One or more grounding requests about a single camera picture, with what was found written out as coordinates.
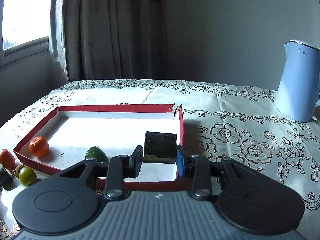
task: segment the sheer curtain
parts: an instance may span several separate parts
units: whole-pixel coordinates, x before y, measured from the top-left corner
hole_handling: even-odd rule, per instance
[[[163,8],[163,0],[52,0],[59,80],[165,78]]]

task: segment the red box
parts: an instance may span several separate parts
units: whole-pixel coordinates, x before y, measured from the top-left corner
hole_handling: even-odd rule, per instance
[[[174,108],[174,104],[59,106],[22,138],[13,151],[23,164],[53,175],[83,160],[92,146],[100,147],[108,157],[131,155],[137,145],[144,146],[146,131],[177,133],[177,144],[182,145],[182,107]],[[45,136],[49,141],[50,153],[41,159],[28,150],[35,136]],[[185,182],[176,178],[175,164],[143,163],[139,177],[127,179],[125,188],[157,191],[184,188]],[[100,187],[104,183],[104,179],[99,179]]]

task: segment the mandarin orange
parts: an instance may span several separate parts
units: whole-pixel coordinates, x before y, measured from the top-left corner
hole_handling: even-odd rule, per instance
[[[49,151],[49,143],[43,136],[34,137],[29,144],[30,153],[37,158],[45,156]]]
[[[14,170],[15,168],[15,159],[11,152],[6,149],[0,151],[0,163],[1,165],[9,171]]]

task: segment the wall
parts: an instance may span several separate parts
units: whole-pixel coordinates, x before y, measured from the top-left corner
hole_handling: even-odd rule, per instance
[[[290,39],[320,47],[319,0],[165,0],[170,78],[277,90]]]
[[[0,69],[0,127],[51,91],[49,56],[44,51]]]

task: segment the electric kettle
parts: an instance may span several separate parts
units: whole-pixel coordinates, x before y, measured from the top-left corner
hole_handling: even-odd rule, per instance
[[[285,116],[309,122],[320,105],[320,49],[303,41],[284,43],[284,65],[275,107]]]

